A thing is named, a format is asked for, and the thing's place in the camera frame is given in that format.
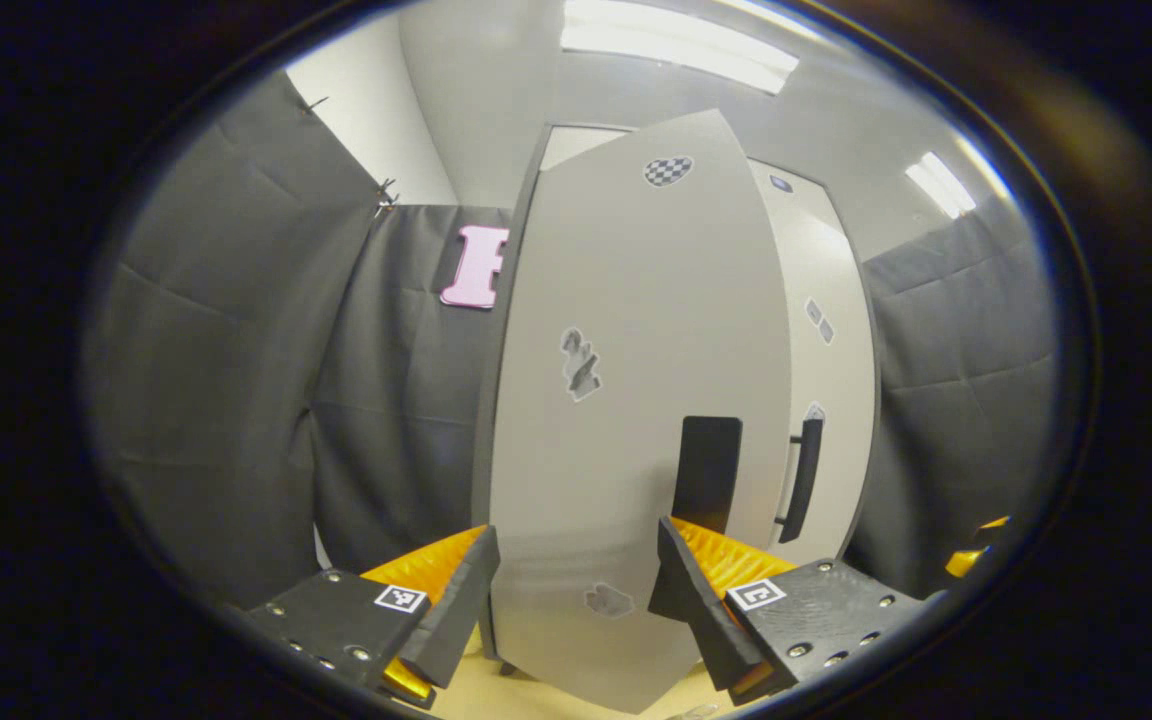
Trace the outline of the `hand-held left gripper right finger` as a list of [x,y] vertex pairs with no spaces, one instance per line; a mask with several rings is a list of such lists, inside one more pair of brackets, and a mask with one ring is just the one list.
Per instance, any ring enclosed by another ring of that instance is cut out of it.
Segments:
[[690,521],[659,520],[647,609],[685,624],[733,705],[819,685],[927,611],[838,559],[791,564]]

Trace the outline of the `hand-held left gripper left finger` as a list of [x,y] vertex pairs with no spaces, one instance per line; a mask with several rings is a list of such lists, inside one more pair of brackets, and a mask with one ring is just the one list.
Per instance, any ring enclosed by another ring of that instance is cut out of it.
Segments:
[[262,647],[349,694],[430,710],[449,688],[500,564],[484,524],[367,571],[328,568],[247,611]]

